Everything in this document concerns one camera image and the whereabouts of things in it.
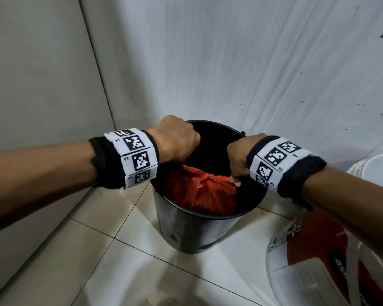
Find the wristband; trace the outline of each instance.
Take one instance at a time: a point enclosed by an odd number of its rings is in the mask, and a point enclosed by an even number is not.
[[[246,166],[250,168],[250,177],[259,184],[312,210],[300,197],[301,187],[309,176],[324,169],[326,162],[288,139],[272,135],[251,149]]]
[[[97,181],[106,188],[130,188],[156,177],[159,153],[146,131],[136,128],[108,132],[89,140],[96,156]]]

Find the white wristband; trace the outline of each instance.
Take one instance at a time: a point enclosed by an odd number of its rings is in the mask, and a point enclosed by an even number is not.
[[[277,192],[282,175],[298,160],[310,154],[309,150],[291,143],[286,138],[277,138],[266,144],[254,156],[250,166],[250,177],[271,191]]]
[[[139,129],[105,133],[121,157],[125,172],[126,188],[156,177],[158,159],[155,147],[148,136]]]

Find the plastic bag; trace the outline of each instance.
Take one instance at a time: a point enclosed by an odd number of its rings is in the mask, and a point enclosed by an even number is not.
[[[183,208],[201,214],[231,216],[237,206],[233,198],[236,188],[229,177],[186,165],[171,173],[160,192]]]

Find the hand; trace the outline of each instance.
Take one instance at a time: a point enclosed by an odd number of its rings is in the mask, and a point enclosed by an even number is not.
[[[261,139],[266,137],[264,133],[253,136],[247,136],[233,142],[227,146],[228,158],[230,159],[231,177],[230,181],[234,182],[237,187],[241,185],[239,176],[250,174],[250,168],[245,166],[245,159],[248,153]]]
[[[159,149],[159,163],[184,162],[200,143],[200,134],[191,123],[169,115],[147,130]]]

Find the trash bag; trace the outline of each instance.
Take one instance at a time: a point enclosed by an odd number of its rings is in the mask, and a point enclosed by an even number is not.
[[[206,215],[231,216],[237,202],[236,188],[230,178],[205,173],[183,165],[170,174],[160,193],[179,206]]]

